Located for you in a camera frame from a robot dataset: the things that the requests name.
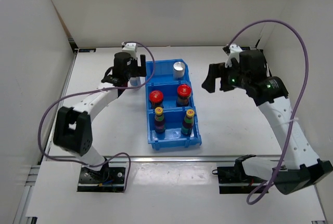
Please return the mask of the silver-capped white shaker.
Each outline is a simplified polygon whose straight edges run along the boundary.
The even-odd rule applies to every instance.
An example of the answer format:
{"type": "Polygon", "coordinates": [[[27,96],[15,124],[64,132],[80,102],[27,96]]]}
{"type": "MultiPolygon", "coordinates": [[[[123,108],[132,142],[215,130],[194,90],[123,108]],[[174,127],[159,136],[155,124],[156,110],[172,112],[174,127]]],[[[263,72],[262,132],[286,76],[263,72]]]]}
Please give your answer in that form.
{"type": "Polygon", "coordinates": [[[173,79],[178,81],[182,80],[185,74],[185,64],[181,61],[177,61],[173,64],[173,79]]]}
{"type": "Polygon", "coordinates": [[[137,87],[141,85],[140,77],[132,77],[130,78],[130,85],[132,87],[137,87]]]}

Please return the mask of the yellow-capped sauce bottle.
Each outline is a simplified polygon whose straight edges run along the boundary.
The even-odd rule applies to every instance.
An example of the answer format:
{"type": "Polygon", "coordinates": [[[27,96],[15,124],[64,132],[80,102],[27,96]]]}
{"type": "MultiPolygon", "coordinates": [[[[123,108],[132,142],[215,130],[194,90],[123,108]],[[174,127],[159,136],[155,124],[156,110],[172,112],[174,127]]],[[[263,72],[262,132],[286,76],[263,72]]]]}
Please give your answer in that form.
{"type": "Polygon", "coordinates": [[[163,133],[165,131],[165,118],[162,107],[155,108],[154,125],[155,125],[155,131],[157,133],[163,133]]]}

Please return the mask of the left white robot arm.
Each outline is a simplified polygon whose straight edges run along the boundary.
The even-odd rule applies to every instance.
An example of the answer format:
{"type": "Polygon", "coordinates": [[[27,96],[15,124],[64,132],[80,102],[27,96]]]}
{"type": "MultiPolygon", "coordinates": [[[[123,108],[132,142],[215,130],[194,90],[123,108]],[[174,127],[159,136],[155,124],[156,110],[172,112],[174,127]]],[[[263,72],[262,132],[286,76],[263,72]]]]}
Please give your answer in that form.
{"type": "Polygon", "coordinates": [[[118,52],[114,55],[113,66],[106,70],[96,93],[88,94],[70,108],[61,107],[58,110],[54,145],[74,155],[91,170],[91,176],[97,182],[108,179],[109,169],[104,166],[106,159],[92,146],[92,121],[109,103],[122,95],[131,78],[146,75],[145,55],[140,55],[138,65],[130,53],[118,52]]]}

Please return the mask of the red-lidded sauce jar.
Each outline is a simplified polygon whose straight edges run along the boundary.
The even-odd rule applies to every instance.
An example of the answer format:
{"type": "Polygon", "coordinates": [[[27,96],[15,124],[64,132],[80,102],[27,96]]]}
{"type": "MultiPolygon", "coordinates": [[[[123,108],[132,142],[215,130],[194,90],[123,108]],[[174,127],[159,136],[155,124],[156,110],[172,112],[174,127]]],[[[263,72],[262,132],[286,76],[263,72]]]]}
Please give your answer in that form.
{"type": "Polygon", "coordinates": [[[157,107],[163,108],[163,93],[160,90],[153,90],[149,94],[149,102],[152,109],[157,107]]]}
{"type": "Polygon", "coordinates": [[[177,101],[178,107],[186,107],[189,105],[189,98],[191,96],[191,87],[187,84],[181,84],[177,88],[177,101]]]}

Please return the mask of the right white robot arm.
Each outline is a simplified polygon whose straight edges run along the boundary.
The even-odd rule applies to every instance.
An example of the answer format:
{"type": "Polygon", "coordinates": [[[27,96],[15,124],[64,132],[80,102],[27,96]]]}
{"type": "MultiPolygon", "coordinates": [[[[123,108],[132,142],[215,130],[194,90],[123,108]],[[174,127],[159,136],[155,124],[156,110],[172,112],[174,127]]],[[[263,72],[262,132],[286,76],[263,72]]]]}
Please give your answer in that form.
{"type": "Polygon", "coordinates": [[[332,172],[330,161],[322,161],[305,137],[291,106],[288,91],[277,76],[269,73],[261,51],[247,50],[232,53],[227,62],[210,64],[201,87],[215,92],[215,81],[220,79],[220,90],[245,90],[266,117],[282,150],[282,163],[245,155],[235,160],[233,167],[221,169],[218,175],[225,183],[269,181],[284,195],[317,184],[332,172]]]}

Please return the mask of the green-labelled sauce bottle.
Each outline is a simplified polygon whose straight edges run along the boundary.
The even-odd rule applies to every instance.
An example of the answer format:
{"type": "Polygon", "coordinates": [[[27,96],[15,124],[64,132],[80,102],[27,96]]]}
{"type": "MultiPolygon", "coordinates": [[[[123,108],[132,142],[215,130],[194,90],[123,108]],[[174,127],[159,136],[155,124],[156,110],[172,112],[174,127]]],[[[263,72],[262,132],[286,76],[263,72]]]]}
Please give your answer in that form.
{"type": "Polygon", "coordinates": [[[182,122],[181,132],[183,135],[190,136],[194,126],[195,111],[188,109],[182,122]]]}

